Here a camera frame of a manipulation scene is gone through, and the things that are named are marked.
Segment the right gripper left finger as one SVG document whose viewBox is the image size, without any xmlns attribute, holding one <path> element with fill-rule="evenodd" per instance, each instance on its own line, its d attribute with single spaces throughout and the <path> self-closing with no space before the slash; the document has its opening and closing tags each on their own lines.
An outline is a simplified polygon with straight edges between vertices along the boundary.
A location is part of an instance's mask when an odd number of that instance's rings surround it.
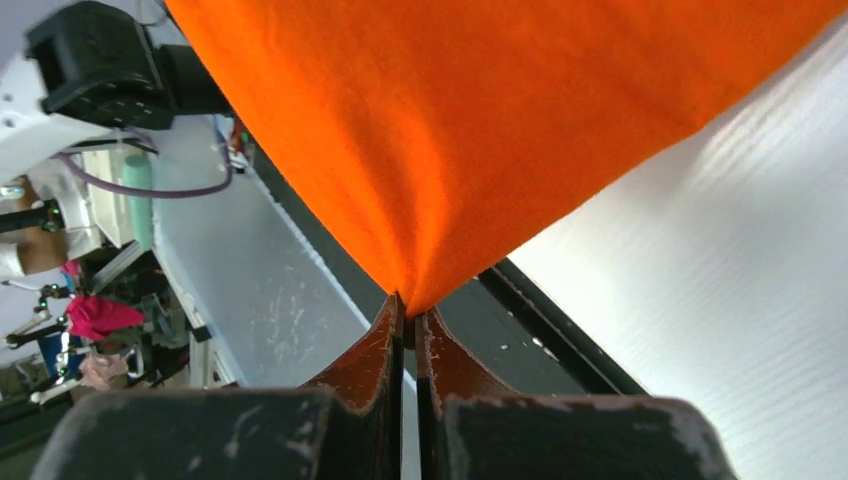
<svg viewBox="0 0 848 480">
<path fill-rule="evenodd" d="M 120 390 L 56 427 L 36 479 L 397 479 L 404 306 L 296 388 Z"/>
</svg>

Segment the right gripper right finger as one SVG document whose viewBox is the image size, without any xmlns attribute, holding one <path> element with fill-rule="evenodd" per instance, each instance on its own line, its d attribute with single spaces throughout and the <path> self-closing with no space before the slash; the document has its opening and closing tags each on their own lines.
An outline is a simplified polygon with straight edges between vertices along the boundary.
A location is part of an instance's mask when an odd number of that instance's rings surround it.
<svg viewBox="0 0 848 480">
<path fill-rule="evenodd" d="M 416 320 L 425 479 L 733 479 L 691 404 L 644 395 L 527 395 L 484 366 L 437 310 Z"/>
</svg>

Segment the orange t shirt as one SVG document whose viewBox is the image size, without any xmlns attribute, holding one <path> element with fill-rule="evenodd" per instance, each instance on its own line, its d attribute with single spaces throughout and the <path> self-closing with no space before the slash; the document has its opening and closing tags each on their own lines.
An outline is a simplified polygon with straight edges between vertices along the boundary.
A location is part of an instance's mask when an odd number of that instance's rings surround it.
<svg viewBox="0 0 848 480">
<path fill-rule="evenodd" d="M 171 1 L 261 149 L 407 312 L 750 94 L 843 1 Z"/>
</svg>

